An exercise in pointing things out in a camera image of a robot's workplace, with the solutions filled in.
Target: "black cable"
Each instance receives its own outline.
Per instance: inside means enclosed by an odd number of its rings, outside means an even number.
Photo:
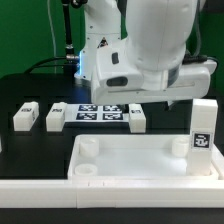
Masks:
[[[54,57],[54,58],[48,58],[42,61],[37,62],[36,64],[32,65],[30,68],[28,68],[24,74],[29,74],[30,72],[32,72],[32,70],[42,64],[48,63],[48,62],[52,62],[52,61],[59,61],[59,60],[65,60],[66,57]]]
[[[34,69],[37,68],[53,68],[53,67],[63,67],[63,66],[74,66],[73,64],[61,64],[61,65],[39,65],[39,66],[34,66],[32,68],[32,70],[29,73],[26,74],[30,74]]]
[[[196,38],[197,38],[197,47],[193,54],[194,57],[199,56],[202,46],[202,40],[201,40],[201,30],[200,30],[200,0],[198,0],[197,3],[197,9],[196,9],[196,16],[195,16],[195,31],[196,31]]]

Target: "white cube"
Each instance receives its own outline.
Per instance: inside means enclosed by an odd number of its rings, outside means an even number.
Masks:
[[[65,124],[66,103],[55,103],[46,118],[48,132],[61,132]]]
[[[15,131],[30,131],[39,116],[39,105],[37,102],[24,103],[13,117]]]
[[[146,117],[140,104],[129,105],[129,126],[131,133],[146,132]]]

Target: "white block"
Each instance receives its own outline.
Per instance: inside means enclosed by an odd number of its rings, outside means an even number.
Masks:
[[[67,103],[55,103],[46,118],[48,132],[61,132],[65,124]]]
[[[24,103],[13,117],[15,131],[30,131],[39,116],[39,105],[36,102]]]
[[[129,126],[131,133],[146,132],[146,117],[140,104],[129,105]]]
[[[190,149],[187,174],[210,175],[212,148],[215,135],[218,105],[215,100],[193,101]]]

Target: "black work surface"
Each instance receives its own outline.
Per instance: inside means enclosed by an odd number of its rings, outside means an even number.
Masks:
[[[217,99],[219,114],[215,144],[224,152],[224,98]],[[39,103],[40,116],[30,132],[14,132],[13,116],[24,102]],[[80,134],[130,134],[127,123],[66,124],[62,133],[47,133],[46,116],[57,102],[90,103],[90,90],[75,87],[63,75],[15,74],[0,80],[0,179],[66,179],[75,137]],[[142,105],[147,134],[188,134],[192,101],[172,110],[165,103]],[[1,209],[0,223],[223,223],[223,209]]]

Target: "white cylinder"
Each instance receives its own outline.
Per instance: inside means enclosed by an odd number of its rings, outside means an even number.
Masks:
[[[78,176],[96,176],[97,173],[98,168],[93,164],[81,164],[75,167],[75,175]]]
[[[99,154],[99,140],[97,138],[81,139],[79,153],[83,157],[96,157]]]
[[[178,137],[173,140],[172,154],[179,158],[184,158],[188,154],[189,150],[189,137]]]

